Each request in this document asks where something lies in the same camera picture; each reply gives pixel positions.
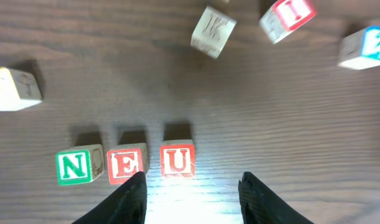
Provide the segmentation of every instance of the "blue block face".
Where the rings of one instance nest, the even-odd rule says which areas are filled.
[[[380,27],[371,26],[366,29],[363,38],[361,56],[380,60]]]

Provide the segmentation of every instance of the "dark wooden surface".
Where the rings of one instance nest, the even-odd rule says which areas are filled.
[[[213,60],[189,46],[202,0],[0,0],[0,66],[24,62],[44,94],[0,113],[0,224],[92,209],[116,186],[58,187],[54,155],[127,132],[150,147],[147,223],[242,223],[244,171],[315,223],[380,223],[380,67],[336,66],[344,35],[380,25],[380,0],[313,3],[318,16],[272,45],[266,3],[232,0],[237,25]],[[181,123],[197,177],[161,180],[164,129]]]

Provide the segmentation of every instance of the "alphabet block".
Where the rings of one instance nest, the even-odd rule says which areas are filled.
[[[196,175],[196,153],[192,140],[165,141],[160,156],[163,177],[192,178]]]
[[[279,0],[262,16],[259,24],[276,44],[315,15],[309,0]]]
[[[110,184],[123,184],[139,171],[150,168],[146,143],[116,146],[107,152]]]
[[[42,102],[34,76],[0,68],[0,111],[17,111]]]
[[[371,26],[345,37],[338,65],[355,70],[380,66],[380,27]]]
[[[191,46],[212,58],[217,58],[235,23],[235,20],[208,6],[192,33]]]
[[[77,146],[56,154],[57,182],[59,185],[93,182],[104,172],[103,146]]]

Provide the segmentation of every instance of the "letter n block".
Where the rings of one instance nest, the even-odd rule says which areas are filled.
[[[150,168],[146,143],[116,146],[107,152],[110,184],[123,184],[135,173]]]
[[[59,185],[93,182],[104,172],[103,146],[77,146],[56,154]]]
[[[361,70],[380,66],[380,27],[371,26],[345,37],[339,66]]]
[[[163,177],[192,178],[196,175],[196,153],[192,140],[165,141],[160,156]]]
[[[309,0],[279,0],[259,21],[273,44],[284,39],[316,15]]]

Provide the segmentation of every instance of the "red block face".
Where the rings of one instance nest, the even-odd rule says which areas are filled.
[[[143,170],[141,149],[117,149],[107,152],[110,184],[123,184]]]
[[[296,30],[316,15],[309,0],[279,0],[273,10],[288,30]]]
[[[191,178],[196,175],[194,145],[161,146],[161,175]]]

